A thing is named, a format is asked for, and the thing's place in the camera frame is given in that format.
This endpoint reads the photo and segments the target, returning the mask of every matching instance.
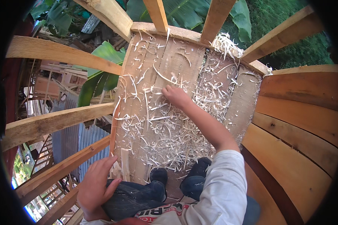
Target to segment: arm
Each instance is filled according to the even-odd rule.
[[[183,89],[167,85],[162,93],[172,105],[182,110],[194,122],[217,153],[226,149],[240,152],[235,139],[225,126],[197,106]]]

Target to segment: wooden crossbeam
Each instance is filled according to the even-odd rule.
[[[212,0],[200,42],[210,45],[227,19],[236,0]]]
[[[39,38],[14,36],[6,58],[36,58],[82,65],[105,72],[120,74],[121,66],[90,53]]]
[[[111,114],[114,107],[114,103],[110,102],[52,112],[9,123],[6,125],[5,137],[1,142],[2,149],[6,151],[45,134]]]
[[[87,11],[98,17],[104,24],[119,34],[127,42],[131,40],[130,27],[133,21],[115,0],[74,0]]]
[[[251,63],[322,30],[323,26],[312,8],[304,7],[247,48],[241,59]]]
[[[41,173],[33,179],[27,180],[24,184],[15,189],[22,205],[27,205],[31,200],[39,196],[55,182],[66,176],[86,160],[106,148],[110,144],[110,135],[100,139],[92,145],[78,151],[74,155],[55,164],[50,169]]]
[[[52,225],[60,219],[75,204],[79,188],[80,184],[60,199],[36,224]]]
[[[165,15],[162,0],[144,0],[144,4],[149,12],[150,18],[153,21],[155,28],[159,32],[167,32],[168,21]]]

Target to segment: wood grain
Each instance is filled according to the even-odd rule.
[[[74,0],[127,42],[131,40],[130,27],[133,21],[115,0]]]
[[[39,38],[14,36],[6,58],[30,58],[82,65],[108,73],[120,74],[121,66],[90,53]]]
[[[104,103],[69,110],[52,112],[40,116],[11,122],[6,125],[5,137],[1,141],[3,151],[24,142],[36,139],[75,124],[88,121],[102,115],[113,113],[114,103]]]
[[[164,6],[162,0],[143,0],[144,4],[149,12],[150,18],[153,21],[155,28],[159,32],[167,32],[168,21],[165,15]]]
[[[242,143],[283,187],[306,223],[332,179],[305,156],[254,124],[249,125]]]
[[[263,79],[261,96],[300,101],[338,111],[338,65],[274,70]]]
[[[244,167],[248,183],[247,195],[254,198],[261,207],[261,213],[256,224],[287,224],[277,204],[252,168],[247,163]]]
[[[306,6],[247,48],[241,59],[251,63],[322,30],[319,17],[310,6]]]
[[[259,96],[256,112],[302,128],[338,147],[338,111],[298,101]]]
[[[200,42],[210,45],[222,28],[236,0],[212,0],[210,3]]]
[[[23,206],[27,205],[36,196],[42,194],[58,180],[66,176],[75,168],[83,164],[86,160],[103,150],[110,144],[110,135],[100,139],[94,144],[89,145],[74,155],[69,156],[58,164],[53,165],[35,178],[27,180],[18,186],[15,191]]]
[[[280,138],[316,162],[331,177],[338,165],[338,149],[305,130],[279,119],[255,112],[252,123]]]

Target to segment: finger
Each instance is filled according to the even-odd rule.
[[[104,202],[108,201],[113,196],[114,191],[116,190],[120,182],[122,182],[122,179],[117,178],[110,183],[104,193]]]

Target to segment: shirt sleeve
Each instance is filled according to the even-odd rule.
[[[186,212],[188,224],[243,224],[247,207],[244,158],[238,151],[216,154],[207,170],[200,201]]]

